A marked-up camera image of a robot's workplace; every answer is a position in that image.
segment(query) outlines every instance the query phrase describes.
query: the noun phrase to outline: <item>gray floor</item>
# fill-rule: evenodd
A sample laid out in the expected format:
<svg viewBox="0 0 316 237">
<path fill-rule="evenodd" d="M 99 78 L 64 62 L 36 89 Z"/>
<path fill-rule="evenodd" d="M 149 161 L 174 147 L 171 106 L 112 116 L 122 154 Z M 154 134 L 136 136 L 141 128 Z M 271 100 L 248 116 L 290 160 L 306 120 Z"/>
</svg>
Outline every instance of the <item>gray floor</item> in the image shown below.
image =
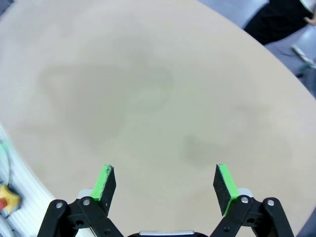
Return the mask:
<svg viewBox="0 0 316 237">
<path fill-rule="evenodd" d="M 218 13 L 243 27 L 247 20 L 267 0 L 200 0 Z M 291 36 L 271 43 L 266 48 L 274 54 L 292 73 L 297 74 L 303 61 L 292 51 L 291 45 L 296 44 L 309 57 L 316 57 L 316 27 L 307 26 Z M 301 82 L 316 97 L 316 74 L 314 70 L 307 71 Z"/>
</svg>

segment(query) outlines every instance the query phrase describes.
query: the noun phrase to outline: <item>beige tabletop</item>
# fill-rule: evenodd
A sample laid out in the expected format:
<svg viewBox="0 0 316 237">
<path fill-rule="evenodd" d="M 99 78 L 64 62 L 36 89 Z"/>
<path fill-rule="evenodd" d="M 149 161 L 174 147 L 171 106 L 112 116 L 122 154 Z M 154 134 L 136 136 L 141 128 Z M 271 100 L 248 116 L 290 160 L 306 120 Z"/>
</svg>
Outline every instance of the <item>beige tabletop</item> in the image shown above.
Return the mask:
<svg viewBox="0 0 316 237">
<path fill-rule="evenodd" d="M 125 235 L 210 234 L 219 162 L 256 199 L 280 199 L 295 233 L 316 204 L 316 101 L 194 0 L 18 1 L 0 22 L 0 101 L 57 198 L 115 167 L 110 218 Z"/>
</svg>

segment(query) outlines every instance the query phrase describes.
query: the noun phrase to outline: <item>stain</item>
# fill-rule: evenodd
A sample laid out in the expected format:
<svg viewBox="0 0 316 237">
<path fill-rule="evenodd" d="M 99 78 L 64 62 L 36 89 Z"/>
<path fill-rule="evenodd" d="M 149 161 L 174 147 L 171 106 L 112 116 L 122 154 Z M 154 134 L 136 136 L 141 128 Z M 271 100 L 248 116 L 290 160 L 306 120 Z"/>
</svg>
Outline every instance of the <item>stain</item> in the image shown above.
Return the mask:
<svg viewBox="0 0 316 237">
<path fill-rule="evenodd" d="M 129 35 L 124 28 L 131 24 L 136 33 Z M 166 62 L 154 55 L 153 46 L 142 36 L 146 34 L 140 34 L 142 28 L 133 18 L 115 29 L 118 32 L 110 42 L 105 43 L 106 36 L 86 42 L 78 52 L 79 62 L 42 70 L 38 78 L 41 94 L 33 99 L 44 98 L 56 121 L 42 123 L 44 127 L 23 124 L 25 131 L 54 136 L 66 129 L 81 144 L 95 149 L 119 135 L 127 114 L 164 107 L 173 88 Z"/>
<path fill-rule="evenodd" d="M 243 157 L 241 166 L 247 161 L 249 166 L 257 166 L 262 160 L 269 160 L 278 154 L 282 158 L 292 159 L 291 146 L 287 139 L 275 132 L 269 121 L 270 109 L 264 105 L 244 104 L 231 108 L 231 116 L 225 118 L 217 127 L 231 127 L 225 142 L 205 141 L 196 135 L 188 135 L 184 141 L 184 160 L 196 167 L 229 163 L 235 157 Z"/>
</svg>

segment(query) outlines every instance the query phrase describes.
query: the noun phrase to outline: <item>black object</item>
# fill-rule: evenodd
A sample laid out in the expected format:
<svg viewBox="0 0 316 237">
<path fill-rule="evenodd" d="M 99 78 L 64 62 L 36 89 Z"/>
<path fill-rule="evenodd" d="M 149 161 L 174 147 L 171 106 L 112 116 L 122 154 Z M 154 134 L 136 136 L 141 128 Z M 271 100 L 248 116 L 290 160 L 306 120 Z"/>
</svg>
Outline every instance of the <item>black object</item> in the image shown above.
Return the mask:
<svg viewBox="0 0 316 237">
<path fill-rule="evenodd" d="M 300 0 L 270 0 L 247 23 L 244 30 L 262 45 L 281 40 L 307 25 L 313 17 Z"/>
<path fill-rule="evenodd" d="M 67 204 L 64 200 L 53 200 L 47 209 L 38 237 L 74 237 L 78 229 L 91 228 L 97 237 L 123 237 L 108 218 L 109 206 L 100 204 L 91 197 L 76 199 Z M 211 237 L 234 237 L 241 226 L 251 227 L 257 237 L 294 237 L 290 224 L 278 199 L 271 197 L 263 202 L 253 197 L 239 196 L 231 205 L 227 215 L 216 227 Z M 133 234 L 130 237 L 206 237 L 201 233 L 191 234 L 155 233 Z"/>
</svg>

